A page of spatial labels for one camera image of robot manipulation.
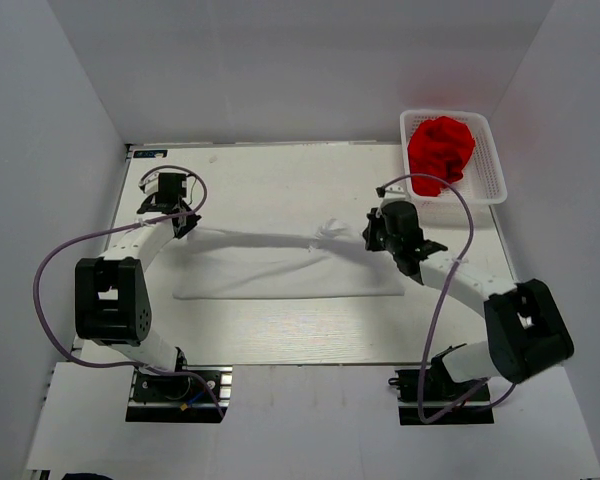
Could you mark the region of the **dark blue object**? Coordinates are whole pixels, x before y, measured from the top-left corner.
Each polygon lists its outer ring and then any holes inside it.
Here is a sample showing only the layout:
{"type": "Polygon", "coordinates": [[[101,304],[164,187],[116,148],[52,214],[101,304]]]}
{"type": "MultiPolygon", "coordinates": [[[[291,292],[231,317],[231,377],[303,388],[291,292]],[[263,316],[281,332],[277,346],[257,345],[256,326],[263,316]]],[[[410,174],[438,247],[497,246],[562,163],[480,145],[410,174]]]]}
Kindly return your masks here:
{"type": "Polygon", "coordinates": [[[97,473],[88,473],[88,472],[78,472],[78,473],[67,473],[62,478],[62,480],[112,480],[109,476],[97,474],[97,473]]]}

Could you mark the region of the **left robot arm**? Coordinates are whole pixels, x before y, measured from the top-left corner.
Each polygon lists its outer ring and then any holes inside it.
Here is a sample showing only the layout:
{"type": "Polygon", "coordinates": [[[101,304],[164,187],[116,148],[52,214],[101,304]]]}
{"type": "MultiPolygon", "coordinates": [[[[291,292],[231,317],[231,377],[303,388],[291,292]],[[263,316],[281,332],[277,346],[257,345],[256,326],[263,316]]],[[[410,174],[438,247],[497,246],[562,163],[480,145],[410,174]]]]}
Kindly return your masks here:
{"type": "Polygon", "coordinates": [[[96,258],[75,267],[75,327],[78,337],[109,347],[137,368],[157,374],[157,387],[179,399],[191,387],[182,351],[152,328],[145,272],[170,242],[198,224],[208,191],[203,180],[183,167],[149,170],[139,188],[145,198],[136,222],[96,258]]]}

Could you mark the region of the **white t shirt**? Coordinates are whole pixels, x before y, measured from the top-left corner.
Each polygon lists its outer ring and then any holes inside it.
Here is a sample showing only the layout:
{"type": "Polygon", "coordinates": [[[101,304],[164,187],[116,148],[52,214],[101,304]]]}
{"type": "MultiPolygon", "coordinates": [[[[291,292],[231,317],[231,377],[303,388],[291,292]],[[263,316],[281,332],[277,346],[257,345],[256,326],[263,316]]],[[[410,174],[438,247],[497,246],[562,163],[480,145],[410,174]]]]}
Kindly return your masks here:
{"type": "Polygon", "coordinates": [[[360,233],[331,218],[314,232],[200,228],[176,256],[177,300],[401,297],[393,262],[364,249],[360,233]]]}

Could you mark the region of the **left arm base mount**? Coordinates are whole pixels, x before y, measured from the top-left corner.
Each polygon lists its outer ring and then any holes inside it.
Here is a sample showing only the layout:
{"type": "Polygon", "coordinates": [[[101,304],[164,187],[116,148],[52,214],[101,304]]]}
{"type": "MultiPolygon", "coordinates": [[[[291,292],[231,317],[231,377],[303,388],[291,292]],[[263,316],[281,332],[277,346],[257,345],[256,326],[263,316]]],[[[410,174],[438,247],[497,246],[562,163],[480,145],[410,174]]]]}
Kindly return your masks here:
{"type": "Polygon", "coordinates": [[[229,407],[231,366],[186,366],[206,383],[191,377],[163,377],[136,371],[126,408],[129,423],[219,424],[229,407]]]}

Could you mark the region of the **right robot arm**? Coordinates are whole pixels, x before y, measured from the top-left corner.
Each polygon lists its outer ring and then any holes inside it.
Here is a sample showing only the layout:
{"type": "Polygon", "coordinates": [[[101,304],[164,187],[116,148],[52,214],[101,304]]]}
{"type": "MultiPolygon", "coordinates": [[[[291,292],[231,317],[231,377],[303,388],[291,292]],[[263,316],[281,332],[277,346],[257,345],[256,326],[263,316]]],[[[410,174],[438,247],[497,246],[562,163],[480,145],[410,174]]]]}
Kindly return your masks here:
{"type": "Polygon", "coordinates": [[[367,214],[365,249],[391,255],[400,273],[440,291],[484,319],[486,339],[451,347],[431,361],[431,384],[452,399],[469,381],[501,377],[513,384],[571,358],[575,347],[549,287],[515,283],[462,263],[427,240],[413,204],[385,202],[367,214]]]}

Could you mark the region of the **white plastic basket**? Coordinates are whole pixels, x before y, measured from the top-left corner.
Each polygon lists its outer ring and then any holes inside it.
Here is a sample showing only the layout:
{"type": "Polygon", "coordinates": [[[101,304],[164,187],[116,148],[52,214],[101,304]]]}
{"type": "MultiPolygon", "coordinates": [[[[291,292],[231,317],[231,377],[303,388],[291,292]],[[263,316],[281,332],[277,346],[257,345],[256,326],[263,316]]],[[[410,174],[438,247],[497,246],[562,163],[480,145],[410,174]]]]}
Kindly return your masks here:
{"type": "Polygon", "coordinates": [[[440,109],[403,111],[399,122],[405,173],[411,173],[407,147],[414,132],[424,121],[442,116],[466,125],[476,143],[468,164],[463,169],[463,178],[453,183],[454,188],[470,207],[503,203],[507,199],[508,192],[500,159],[489,123],[479,113],[440,109]]]}

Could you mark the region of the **blue label sticker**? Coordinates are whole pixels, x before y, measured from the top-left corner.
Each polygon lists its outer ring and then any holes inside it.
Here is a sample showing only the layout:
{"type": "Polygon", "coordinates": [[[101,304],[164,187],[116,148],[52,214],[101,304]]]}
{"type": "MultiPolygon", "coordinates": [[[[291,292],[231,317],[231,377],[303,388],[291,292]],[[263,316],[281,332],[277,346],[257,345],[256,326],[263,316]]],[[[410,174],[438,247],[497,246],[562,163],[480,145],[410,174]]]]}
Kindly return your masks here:
{"type": "Polygon", "coordinates": [[[167,155],[168,151],[166,149],[135,150],[133,152],[134,158],[142,159],[165,158],[167,155]]]}

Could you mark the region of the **red t shirt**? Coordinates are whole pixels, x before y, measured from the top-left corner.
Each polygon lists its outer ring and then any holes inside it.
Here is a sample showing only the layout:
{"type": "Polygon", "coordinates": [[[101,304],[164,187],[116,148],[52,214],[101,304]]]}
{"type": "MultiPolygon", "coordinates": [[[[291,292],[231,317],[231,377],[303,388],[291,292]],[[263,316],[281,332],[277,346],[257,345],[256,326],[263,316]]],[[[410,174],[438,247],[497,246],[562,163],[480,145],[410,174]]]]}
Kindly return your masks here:
{"type": "MultiPolygon", "coordinates": [[[[456,183],[463,179],[475,145],[466,124],[448,116],[425,120],[407,146],[410,170],[435,176],[449,184],[456,183]]],[[[417,195],[436,197],[446,186],[428,176],[413,177],[412,188],[417,195]]]]}

